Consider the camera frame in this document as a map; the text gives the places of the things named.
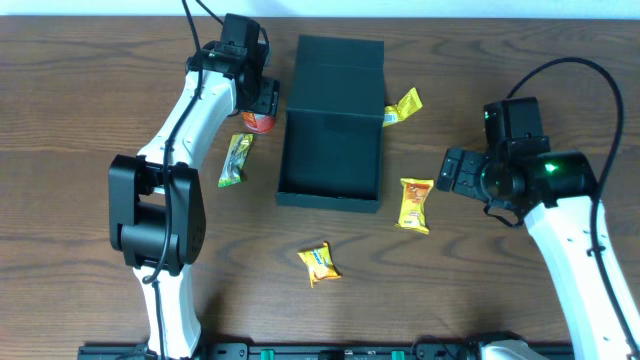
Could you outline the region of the orange yellow snack packet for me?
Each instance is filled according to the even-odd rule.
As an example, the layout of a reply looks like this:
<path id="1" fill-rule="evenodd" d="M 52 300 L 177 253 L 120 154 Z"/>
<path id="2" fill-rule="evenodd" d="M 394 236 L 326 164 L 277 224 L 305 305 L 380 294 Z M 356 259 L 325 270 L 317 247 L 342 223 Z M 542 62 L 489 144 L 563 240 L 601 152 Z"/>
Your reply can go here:
<path id="1" fill-rule="evenodd" d="M 403 193 L 400 213 L 396 226 L 428 235 L 426 225 L 425 201 L 434 187 L 433 179 L 400 179 Z"/>

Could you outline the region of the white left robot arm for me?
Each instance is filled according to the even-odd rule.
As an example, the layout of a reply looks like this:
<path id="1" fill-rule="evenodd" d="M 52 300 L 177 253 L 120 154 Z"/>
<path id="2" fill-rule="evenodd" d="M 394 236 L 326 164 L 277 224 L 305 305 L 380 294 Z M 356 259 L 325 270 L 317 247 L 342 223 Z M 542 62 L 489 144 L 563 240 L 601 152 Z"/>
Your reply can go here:
<path id="1" fill-rule="evenodd" d="M 108 171 L 109 235 L 138 279 L 151 334 L 143 357 L 192 359 L 201 325 L 192 265 L 206 215 L 199 170 L 221 124 L 234 111 L 273 115 L 280 84 L 262 74 L 269 46 L 212 41 L 187 62 L 185 86 L 156 136 L 137 155 L 118 155 Z"/>

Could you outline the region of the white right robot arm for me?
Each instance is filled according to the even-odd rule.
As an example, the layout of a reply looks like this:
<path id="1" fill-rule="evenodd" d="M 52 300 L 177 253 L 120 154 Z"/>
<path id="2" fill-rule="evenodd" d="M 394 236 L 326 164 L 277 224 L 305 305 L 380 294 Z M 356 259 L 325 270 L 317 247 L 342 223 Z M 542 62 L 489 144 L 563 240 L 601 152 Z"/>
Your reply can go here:
<path id="1" fill-rule="evenodd" d="M 511 211 L 526 227 L 551 275 L 575 358 L 638 358 L 639 312 L 583 154 L 541 148 L 499 155 L 452 147 L 436 187 Z"/>

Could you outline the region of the red soda can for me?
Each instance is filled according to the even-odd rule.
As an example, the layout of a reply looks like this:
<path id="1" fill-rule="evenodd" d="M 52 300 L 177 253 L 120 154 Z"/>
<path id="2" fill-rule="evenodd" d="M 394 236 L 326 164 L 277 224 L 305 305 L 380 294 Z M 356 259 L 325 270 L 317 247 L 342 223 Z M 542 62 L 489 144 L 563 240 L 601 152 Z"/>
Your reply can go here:
<path id="1" fill-rule="evenodd" d="M 241 113 L 245 126 L 253 133 L 268 133 L 275 125 L 274 115 L 256 114 L 253 112 Z"/>

